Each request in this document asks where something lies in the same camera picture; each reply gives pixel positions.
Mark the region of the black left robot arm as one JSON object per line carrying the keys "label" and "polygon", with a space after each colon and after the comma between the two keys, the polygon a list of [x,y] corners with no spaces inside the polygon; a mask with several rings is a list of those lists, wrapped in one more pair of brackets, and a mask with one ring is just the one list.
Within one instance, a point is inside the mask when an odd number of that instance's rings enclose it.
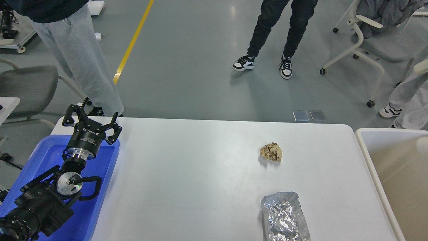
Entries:
{"label": "black left robot arm", "polygon": [[35,241],[42,232],[46,236],[58,230],[74,212],[76,201],[89,201],[98,196],[102,186],[99,176],[83,177],[81,172],[98,154],[102,141],[114,144],[122,127],[116,122],[119,113],[103,125],[88,118],[82,105],[69,105],[62,121],[74,132],[63,150],[62,166],[55,165],[20,188],[17,207],[1,217],[2,241]]}

